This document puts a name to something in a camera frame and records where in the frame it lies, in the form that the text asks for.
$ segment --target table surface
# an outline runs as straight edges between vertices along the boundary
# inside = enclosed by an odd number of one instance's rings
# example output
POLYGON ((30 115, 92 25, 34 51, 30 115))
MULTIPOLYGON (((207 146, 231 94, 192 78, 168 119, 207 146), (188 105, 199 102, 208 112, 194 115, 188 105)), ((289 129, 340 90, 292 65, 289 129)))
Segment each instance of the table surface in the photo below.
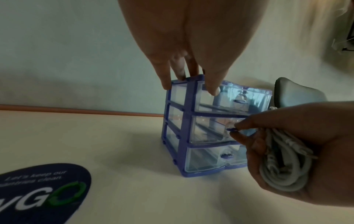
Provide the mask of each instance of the table surface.
POLYGON ((353 223, 354 209, 266 192, 247 168, 182 177, 161 143, 162 118, 0 111, 0 173, 74 163, 91 189, 76 223, 353 223))

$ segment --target plastic drawer organizer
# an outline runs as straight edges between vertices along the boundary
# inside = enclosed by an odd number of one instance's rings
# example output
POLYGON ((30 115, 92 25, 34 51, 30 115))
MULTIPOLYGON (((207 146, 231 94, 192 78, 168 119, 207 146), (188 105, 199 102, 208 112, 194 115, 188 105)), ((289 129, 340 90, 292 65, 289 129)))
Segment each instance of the plastic drawer organizer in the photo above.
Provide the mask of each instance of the plastic drawer organizer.
POLYGON ((162 141, 181 174, 194 177, 247 166, 246 148, 230 137, 228 129, 250 114, 267 110, 271 95, 270 90, 223 81, 220 93, 212 96, 204 75, 172 81, 162 141))

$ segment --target round sticker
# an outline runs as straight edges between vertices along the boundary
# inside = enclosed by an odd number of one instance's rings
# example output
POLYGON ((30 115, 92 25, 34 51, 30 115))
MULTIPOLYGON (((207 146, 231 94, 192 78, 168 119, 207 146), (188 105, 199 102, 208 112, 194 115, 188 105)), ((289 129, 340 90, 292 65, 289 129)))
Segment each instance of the round sticker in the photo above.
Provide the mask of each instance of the round sticker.
POLYGON ((63 224, 91 186, 82 166, 56 163, 0 175, 0 223, 63 224))

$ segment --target white wall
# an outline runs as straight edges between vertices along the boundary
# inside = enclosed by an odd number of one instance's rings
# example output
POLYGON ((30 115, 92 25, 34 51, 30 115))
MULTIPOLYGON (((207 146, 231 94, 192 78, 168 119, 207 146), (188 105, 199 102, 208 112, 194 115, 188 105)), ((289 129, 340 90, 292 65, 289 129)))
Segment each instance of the white wall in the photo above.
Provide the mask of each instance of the white wall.
MULTIPOLYGON (((353 99, 350 71, 323 62, 328 35, 297 41, 304 1, 271 0, 229 81, 272 88, 283 76, 353 99)), ((165 91, 115 0, 2 0, 0 32, 0 104, 163 113, 165 91)))

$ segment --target baseboard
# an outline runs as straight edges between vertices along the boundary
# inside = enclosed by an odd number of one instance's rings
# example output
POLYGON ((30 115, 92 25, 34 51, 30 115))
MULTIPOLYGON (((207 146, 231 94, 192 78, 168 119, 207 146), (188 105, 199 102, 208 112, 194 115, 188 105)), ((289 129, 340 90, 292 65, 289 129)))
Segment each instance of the baseboard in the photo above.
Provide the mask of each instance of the baseboard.
POLYGON ((143 117, 163 117, 163 114, 117 112, 104 110, 82 110, 55 107, 31 107, 17 105, 1 105, 0 110, 10 111, 30 111, 30 112, 48 112, 48 113, 69 113, 69 114, 101 114, 101 115, 120 115, 120 116, 143 116, 143 117))

